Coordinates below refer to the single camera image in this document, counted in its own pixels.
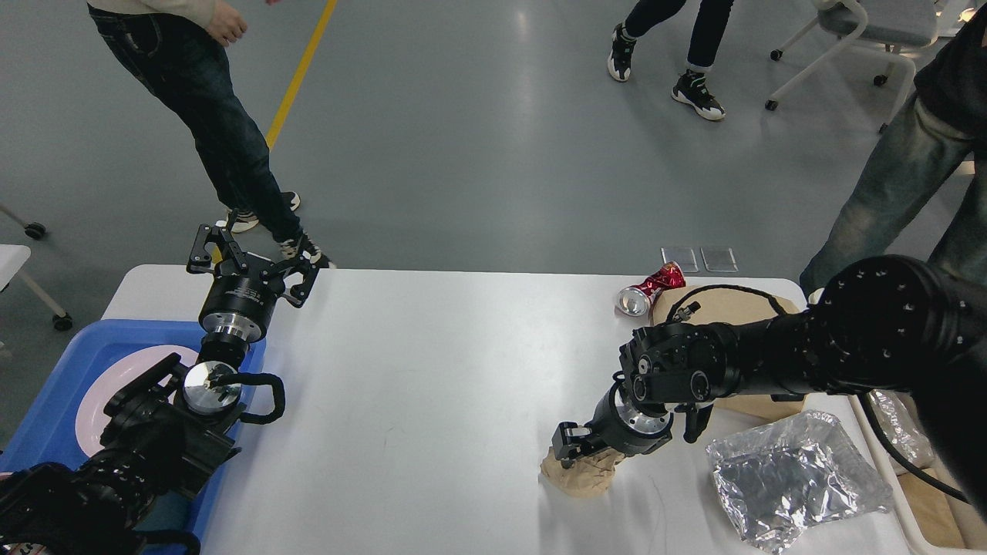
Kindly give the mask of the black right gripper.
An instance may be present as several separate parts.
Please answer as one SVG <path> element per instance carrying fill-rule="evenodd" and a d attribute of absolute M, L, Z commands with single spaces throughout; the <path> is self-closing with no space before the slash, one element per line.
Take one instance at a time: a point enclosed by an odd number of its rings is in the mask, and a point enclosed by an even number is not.
<path fill-rule="evenodd" d="M 552 436 L 554 459 L 564 469 L 614 469 L 618 452 L 649 454 L 671 439 L 673 415 L 646 415 L 625 400 L 614 384 L 587 425 L 560 422 Z"/>

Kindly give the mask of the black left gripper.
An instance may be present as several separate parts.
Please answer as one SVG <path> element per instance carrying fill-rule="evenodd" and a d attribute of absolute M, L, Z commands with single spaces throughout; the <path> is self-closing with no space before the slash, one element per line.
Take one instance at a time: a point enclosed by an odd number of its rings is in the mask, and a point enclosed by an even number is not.
<path fill-rule="evenodd" d="M 184 270 L 214 277 L 198 316 L 202 329 L 257 343 L 267 337 L 278 299 L 302 307 L 320 268 L 304 255 L 276 263 L 247 260 L 231 231 L 201 224 Z"/>

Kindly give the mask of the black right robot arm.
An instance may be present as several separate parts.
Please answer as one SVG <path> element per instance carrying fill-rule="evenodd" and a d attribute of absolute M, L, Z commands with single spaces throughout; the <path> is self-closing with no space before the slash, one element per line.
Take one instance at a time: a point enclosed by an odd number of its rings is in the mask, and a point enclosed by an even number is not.
<path fill-rule="evenodd" d="M 744 325 L 667 321 L 635 329 L 621 370 L 584 425 L 561 422 L 552 439 L 564 468 L 613 449 L 648 454 L 708 425 L 712 402 L 736 395 L 814 392 L 909 394 L 962 499 L 985 513 L 986 291 L 913 257 L 851 264 L 807 310 Z"/>

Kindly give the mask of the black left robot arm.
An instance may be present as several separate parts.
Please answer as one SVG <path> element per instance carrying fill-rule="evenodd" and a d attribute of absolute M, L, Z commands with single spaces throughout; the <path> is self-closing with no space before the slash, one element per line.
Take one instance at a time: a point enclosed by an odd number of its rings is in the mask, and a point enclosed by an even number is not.
<path fill-rule="evenodd" d="M 200 552 L 186 530 L 139 530 L 155 502 L 197 498 L 236 456 L 229 429 L 267 425 L 285 414 L 276 375 L 243 372 L 251 345 L 267 336 L 279 299 L 301 307 L 318 271 L 331 266 L 306 234 L 279 262 L 243 251 L 231 228 L 198 228 L 187 273 L 211 274 L 193 365 L 170 352 L 121 387 L 103 407 L 101 449 L 78 469 L 44 462 L 2 480 L 2 552 L 139 554 L 149 545 Z"/>

